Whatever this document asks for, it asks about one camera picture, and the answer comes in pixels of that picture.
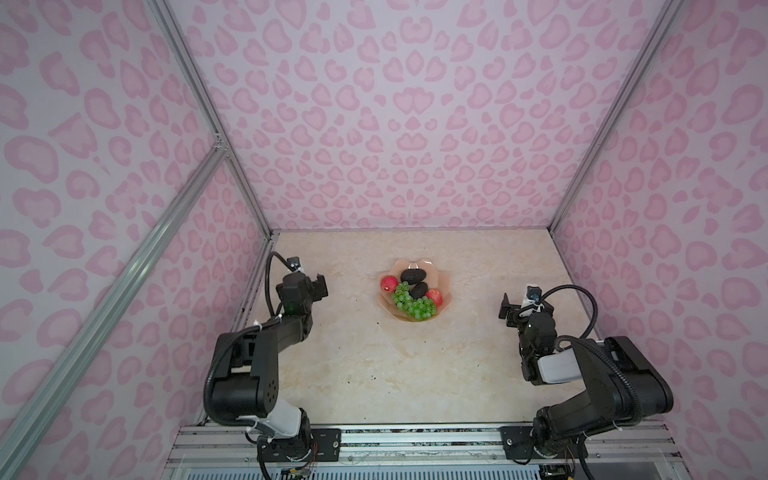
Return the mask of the red apple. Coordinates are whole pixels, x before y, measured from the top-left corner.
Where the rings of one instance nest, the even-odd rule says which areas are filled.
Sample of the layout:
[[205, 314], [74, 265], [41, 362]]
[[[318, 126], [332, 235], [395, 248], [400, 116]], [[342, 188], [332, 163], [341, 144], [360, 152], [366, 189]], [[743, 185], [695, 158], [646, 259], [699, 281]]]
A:
[[400, 281], [396, 276], [387, 275], [380, 280], [379, 286], [383, 292], [392, 293], [398, 288], [399, 284]]
[[443, 303], [443, 295], [438, 289], [428, 290], [425, 297], [430, 299], [436, 307], [440, 307]]

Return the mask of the green grape bunch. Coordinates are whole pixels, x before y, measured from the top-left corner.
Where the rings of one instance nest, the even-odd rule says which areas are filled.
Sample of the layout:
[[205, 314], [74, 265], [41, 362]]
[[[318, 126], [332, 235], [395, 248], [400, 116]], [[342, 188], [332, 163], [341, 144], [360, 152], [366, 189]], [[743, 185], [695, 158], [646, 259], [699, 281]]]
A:
[[421, 322], [435, 317], [438, 313], [438, 307], [426, 297], [414, 300], [410, 296], [410, 289], [413, 286], [405, 282], [399, 284], [392, 295], [395, 307], [405, 314], [410, 321]]

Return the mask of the dark avocado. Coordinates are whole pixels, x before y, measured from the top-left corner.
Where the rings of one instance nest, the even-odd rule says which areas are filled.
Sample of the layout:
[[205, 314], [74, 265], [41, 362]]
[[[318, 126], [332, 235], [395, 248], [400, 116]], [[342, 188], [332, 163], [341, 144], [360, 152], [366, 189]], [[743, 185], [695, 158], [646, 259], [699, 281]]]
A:
[[400, 281], [405, 282], [408, 285], [416, 285], [424, 282], [427, 277], [427, 272], [420, 268], [408, 268], [401, 272]]
[[429, 286], [426, 282], [419, 282], [410, 289], [410, 296], [414, 300], [425, 297], [426, 292], [429, 290]]

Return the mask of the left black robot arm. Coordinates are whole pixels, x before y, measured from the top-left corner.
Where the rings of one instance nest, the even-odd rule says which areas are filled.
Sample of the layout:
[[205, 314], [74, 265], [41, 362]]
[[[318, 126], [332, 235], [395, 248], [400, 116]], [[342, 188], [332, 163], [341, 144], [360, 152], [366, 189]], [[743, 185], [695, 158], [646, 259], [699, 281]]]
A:
[[276, 292], [283, 311], [263, 325], [218, 337], [203, 387], [207, 416], [221, 426], [256, 430], [304, 452], [312, 441], [306, 412], [280, 396], [279, 355], [313, 327], [312, 307], [328, 296], [325, 278], [286, 275]]

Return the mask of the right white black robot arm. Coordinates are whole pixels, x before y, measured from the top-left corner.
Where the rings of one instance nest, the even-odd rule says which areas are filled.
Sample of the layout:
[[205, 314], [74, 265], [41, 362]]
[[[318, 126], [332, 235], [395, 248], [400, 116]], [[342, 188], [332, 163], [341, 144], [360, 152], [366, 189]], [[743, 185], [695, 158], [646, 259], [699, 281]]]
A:
[[[549, 298], [573, 290], [591, 308], [587, 327], [578, 335], [561, 335]], [[521, 372], [536, 385], [558, 385], [580, 380], [584, 390], [561, 403], [540, 408], [529, 444], [548, 458], [593, 435], [639, 424], [668, 413], [674, 406], [672, 389], [652, 363], [626, 336], [594, 340], [599, 307], [587, 289], [566, 284], [544, 291], [529, 285], [519, 304], [502, 298], [499, 318], [518, 334]]]

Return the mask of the pink translucent fruit bowl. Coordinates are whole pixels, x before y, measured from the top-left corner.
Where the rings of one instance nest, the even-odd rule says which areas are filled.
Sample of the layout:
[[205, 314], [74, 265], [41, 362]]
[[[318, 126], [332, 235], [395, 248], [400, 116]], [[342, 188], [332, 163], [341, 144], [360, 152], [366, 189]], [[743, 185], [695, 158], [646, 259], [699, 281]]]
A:
[[378, 302], [395, 319], [425, 322], [452, 302], [451, 276], [428, 259], [398, 260], [379, 276]]

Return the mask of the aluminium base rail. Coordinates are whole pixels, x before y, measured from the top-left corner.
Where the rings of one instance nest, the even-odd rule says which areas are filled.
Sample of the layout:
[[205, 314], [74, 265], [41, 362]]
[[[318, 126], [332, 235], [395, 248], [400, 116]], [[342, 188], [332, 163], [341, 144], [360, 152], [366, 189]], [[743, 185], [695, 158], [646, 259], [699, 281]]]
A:
[[339, 424], [313, 430], [297, 462], [241, 428], [184, 427], [165, 479], [688, 479], [671, 433], [659, 421], [614, 430], [545, 457], [527, 423]]

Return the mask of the aluminium diagonal frame bar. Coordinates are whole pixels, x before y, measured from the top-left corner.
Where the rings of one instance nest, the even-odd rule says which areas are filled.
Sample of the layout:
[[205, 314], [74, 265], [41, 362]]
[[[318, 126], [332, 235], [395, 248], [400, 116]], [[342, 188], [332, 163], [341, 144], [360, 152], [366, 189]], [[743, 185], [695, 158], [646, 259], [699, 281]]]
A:
[[3, 479], [27, 464], [227, 155], [224, 144], [211, 148], [20, 410], [1, 441]]

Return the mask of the aluminium corner frame post left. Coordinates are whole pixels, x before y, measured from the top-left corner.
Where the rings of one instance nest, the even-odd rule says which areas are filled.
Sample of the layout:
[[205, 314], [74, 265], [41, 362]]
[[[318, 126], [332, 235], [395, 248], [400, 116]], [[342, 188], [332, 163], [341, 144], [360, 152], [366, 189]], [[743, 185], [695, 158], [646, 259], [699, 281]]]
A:
[[247, 177], [245, 168], [231, 142], [230, 135], [223, 124], [222, 117], [217, 111], [211, 92], [194, 59], [189, 43], [185, 38], [171, 3], [165, 0], [148, 0], [145, 4], [151, 11], [162, 35], [165, 37], [171, 54], [175, 58], [185, 81], [189, 85], [192, 97], [206, 121], [211, 134], [214, 136], [216, 144], [224, 150], [225, 161], [231, 173], [234, 175], [236, 185], [245, 198], [246, 206], [257, 221], [261, 233], [267, 239], [271, 239], [274, 232], [266, 220], [266, 216], [258, 202], [255, 190], [253, 189]]

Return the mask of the aluminium corner frame post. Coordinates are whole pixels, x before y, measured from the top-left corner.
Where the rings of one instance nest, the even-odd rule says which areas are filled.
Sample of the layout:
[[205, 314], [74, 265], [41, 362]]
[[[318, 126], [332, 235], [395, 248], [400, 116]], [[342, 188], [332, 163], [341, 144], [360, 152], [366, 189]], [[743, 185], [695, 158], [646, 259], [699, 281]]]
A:
[[192, 97], [206, 121], [211, 134], [214, 136], [216, 144], [224, 150], [225, 161], [231, 173], [234, 175], [236, 185], [245, 198], [246, 206], [257, 221], [261, 233], [267, 239], [271, 239], [274, 232], [266, 220], [266, 216], [258, 202], [255, 190], [253, 189], [247, 177], [245, 168], [231, 142], [230, 135], [223, 124], [222, 117], [217, 111], [211, 92], [194, 59], [189, 43], [185, 38], [171, 3], [165, 0], [148, 0], [145, 4], [151, 11], [162, 35], [165, 37], [171, 54], [175, 58], [185, 81], [189, 85]]
[[645, 77], [651, 71], [664, 46], [674, 33], [678, 22], [686, 11], [687, 5], [688, 1], [683, 0], [667, 0], [662, 4], [659, 15], [646, 35], [624, 80], [620, 84], [615, 99], [608, 108], [603, 121], [596, 131], [595, 137], [586, 150], [562, 201], [555, 211], [552, 221], [547, 227], [551, 237], [564, 225], [568, 213], [576, 203], [578, 194], [587, 181], [587, 177], [598, 162], [608, 140], [620, 124], [622, 116], [642, 86]]

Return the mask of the aluminium corner frame post right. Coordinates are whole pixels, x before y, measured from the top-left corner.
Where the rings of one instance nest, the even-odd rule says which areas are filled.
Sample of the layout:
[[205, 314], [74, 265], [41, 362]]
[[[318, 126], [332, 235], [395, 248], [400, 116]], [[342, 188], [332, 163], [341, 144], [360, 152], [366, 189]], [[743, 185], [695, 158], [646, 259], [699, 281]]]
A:
[[620, 124], [622, 116], [642, 86], [645, 77], [651, 71], [664, 46], [674, 33], [678, 22], [686, 11], [687, 5], [688, 1], [683, 0], [667, 0], [662, 4], [659, 15], [646, 35], [624, 80], [620, 84], [615, 99], [608, 108], [603, 121], [596, 131], [595, 137], [586, 150], [562, 201], [555, 211], [552, 221], [547, 227], [551, 237], [564, 225], [568, 213], [576, 203], [578, 194], [587, 181], [587, 177], [598, 162], [608, 140]]

